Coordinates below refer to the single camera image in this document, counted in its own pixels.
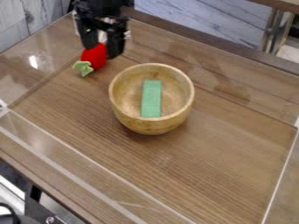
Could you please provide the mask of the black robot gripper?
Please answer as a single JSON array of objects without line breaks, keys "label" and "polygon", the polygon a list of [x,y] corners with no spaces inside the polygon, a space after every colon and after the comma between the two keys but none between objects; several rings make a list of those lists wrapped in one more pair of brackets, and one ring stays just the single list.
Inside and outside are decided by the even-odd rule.
[{"label": "black robot gripper", "polygon": [[74,21],[86,49],[99,44],[99,31],[107,30],[107,58],[113,60],[126,48],[129,17],[122,14],[123,6],[133,6],[135,0],[74,0]]}]

